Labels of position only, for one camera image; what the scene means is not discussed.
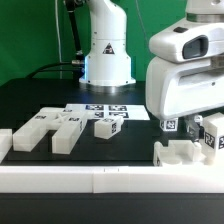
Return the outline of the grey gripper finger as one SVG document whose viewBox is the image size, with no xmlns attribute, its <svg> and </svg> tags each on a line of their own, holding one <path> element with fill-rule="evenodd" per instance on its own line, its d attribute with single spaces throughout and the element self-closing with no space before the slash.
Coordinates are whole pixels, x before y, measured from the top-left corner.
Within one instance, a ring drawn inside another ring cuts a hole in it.
<svg viewBox="0 0 224 224">
<path fill-rule="evenodd" d="M 192 140 L 204 138 L 203 117 L 201 115 L 191 115 L 185 118 L 186 130 Z"/>
</svg>

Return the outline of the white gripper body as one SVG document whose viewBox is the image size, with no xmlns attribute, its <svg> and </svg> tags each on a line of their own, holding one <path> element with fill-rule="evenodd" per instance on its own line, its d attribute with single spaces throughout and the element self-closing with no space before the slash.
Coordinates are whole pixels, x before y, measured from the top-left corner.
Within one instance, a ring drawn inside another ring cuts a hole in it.
<svg viewBox="0 0 224 224">
<path fill-rule="evenodd" d="M 148 65 L 147 109 L 160 120 L 224 106 L 224 62 L 217 58 L 172 63 L 155 57 Z"/>
</svg>

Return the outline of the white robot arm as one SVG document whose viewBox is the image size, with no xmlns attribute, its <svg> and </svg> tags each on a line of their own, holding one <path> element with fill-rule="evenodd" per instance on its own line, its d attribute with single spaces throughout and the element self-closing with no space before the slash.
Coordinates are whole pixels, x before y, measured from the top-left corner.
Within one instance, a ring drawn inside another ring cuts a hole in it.
<svg viewBox="0 0 224 224">
<path fill-rule="evenodd" d="M 79 82 L 102 92 L 134 84 L 125 12 L 111 0 L 86 3 L 91 50 Z M 155 117 L 168 121 L 224 106 L 224 0 L 187 0 L 185 17 L 152 36 L 149 50 L 145 98 Z"/>
</svg>

